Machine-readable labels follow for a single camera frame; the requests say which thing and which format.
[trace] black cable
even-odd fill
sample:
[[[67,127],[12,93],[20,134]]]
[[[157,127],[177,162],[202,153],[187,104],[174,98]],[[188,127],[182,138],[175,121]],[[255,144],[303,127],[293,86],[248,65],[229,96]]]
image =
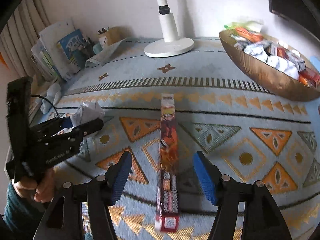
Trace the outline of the black cable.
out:
[[[47,101],[50,105],[52,105],[52,107],[54,108],[54,110],[56,111],[56,114],[57,114],[57,117],[59,117],[59,114],[58,114],[58,111],[57,111],[57,108],[53,105],[53,103],[50,102],[50,100],[48,100],[47,98],[43,97],[43,96],[40,96],[40,95],[31,95],[32,98],[41,98],[45,101]]]

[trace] green sleeve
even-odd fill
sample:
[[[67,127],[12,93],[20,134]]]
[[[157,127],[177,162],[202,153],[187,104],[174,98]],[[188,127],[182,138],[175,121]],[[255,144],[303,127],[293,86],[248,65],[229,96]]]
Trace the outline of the green sleeve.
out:
[[[15,240],[32,240],[43,214],[25,198],[20,198],[9,183],[4,222]]]

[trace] white wall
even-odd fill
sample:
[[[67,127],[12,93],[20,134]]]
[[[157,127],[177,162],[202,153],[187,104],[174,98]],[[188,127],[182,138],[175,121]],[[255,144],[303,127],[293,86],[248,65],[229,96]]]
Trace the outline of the white wall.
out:
[[[42,0],[51,23],[72,17],[93,40],[102,27],[123,26],[135,37],[162,36],[156,0]],[[268,0],[168,0],[180,33],[218,36],[223,25],[239,17],[261,19],[265,32],[286,41],[305,56],[320,56],[319,42],[300,26],[269,12]]]
[[[3,215],[6,204],[6,192],[8,179],[4,173],[5,158],[9,148],[9,136],[7,129],[7,84],[19,78],[16,73],[11,73],[6,66],[0,62],[0,213]]]

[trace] striped border pattern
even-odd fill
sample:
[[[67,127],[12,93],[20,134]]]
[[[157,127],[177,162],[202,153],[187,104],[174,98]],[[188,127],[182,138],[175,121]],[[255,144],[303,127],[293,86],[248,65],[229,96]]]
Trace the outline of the striped border pattern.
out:
[[[256,82],[223,78],[157,77],[114,81],[67,91],[65,96],[132,87],[214,87],[272,94]]]

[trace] human hand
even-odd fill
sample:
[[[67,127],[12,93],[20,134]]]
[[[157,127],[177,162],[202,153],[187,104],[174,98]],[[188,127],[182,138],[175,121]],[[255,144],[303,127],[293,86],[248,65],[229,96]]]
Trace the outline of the human hand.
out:
[[[54,170],[53,168],[46,171],[44,178],[39,184],[33,179],[28,177],[23,177],[22,180],[14,183],[12,180],[12,185],[16,193],[21,198],[30,198],[29,190],[36,190],[34,200],[36,202],[46,203],[50,202],[54,195]]]

